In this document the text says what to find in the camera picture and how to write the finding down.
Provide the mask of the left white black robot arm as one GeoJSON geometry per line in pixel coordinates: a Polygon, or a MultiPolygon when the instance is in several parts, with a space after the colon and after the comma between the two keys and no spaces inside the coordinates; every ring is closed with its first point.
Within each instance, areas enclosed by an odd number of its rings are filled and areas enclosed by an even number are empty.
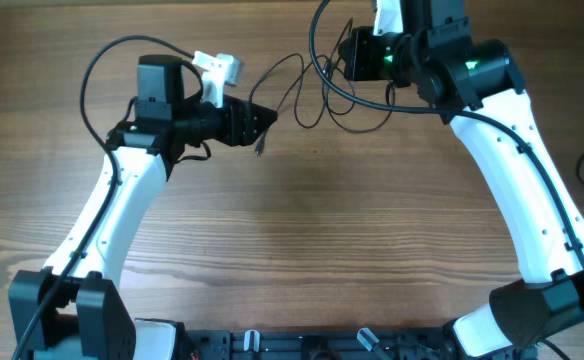
{"type": "Polygon", "coordinates": [[[249,146],[274,110],[225,94],[242,72],[229,54],[145,55],[138,93],[101,140],[100,177],[70,233],[39,271],[9,288],[18,359],[193,359],[180,322],[133,318],[119,293],[140,223],[173,168],[205,161],[210,141],[249,146]]]}

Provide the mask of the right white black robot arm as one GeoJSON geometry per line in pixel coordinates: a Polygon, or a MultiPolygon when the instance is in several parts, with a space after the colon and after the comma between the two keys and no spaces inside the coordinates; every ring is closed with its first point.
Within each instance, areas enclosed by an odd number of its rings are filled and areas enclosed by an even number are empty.
{"type": "Polygon", "coordinates": [[[458,318],[446,349],[480,358],[584,321],[584,220],[536,127],[522,74],[498,40],[476,43],[460,1],[378,1],[340,46],[350,81],[415,86],[477,163],[510,232],[520,279],[458,318]]]}

